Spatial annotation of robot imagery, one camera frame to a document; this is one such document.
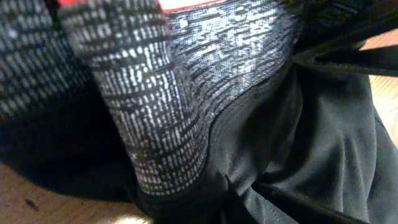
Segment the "black leggings with red waistband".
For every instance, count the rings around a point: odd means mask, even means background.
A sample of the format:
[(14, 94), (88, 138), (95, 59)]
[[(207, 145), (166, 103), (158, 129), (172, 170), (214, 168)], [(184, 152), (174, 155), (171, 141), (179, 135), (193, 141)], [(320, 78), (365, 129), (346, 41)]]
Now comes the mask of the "black leggings with red waistband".
[(262, 182), (397, 222), (396, 1), (1, 1), (1, 159), (158, 223), (297, 223)]

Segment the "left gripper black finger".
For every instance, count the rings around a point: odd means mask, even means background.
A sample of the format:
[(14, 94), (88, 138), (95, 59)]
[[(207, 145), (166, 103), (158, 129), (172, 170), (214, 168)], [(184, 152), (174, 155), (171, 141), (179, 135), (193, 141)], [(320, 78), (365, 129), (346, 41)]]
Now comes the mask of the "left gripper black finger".
[(297, 223), (369, 224), (262, 182), (253, 183), (252, 188)]

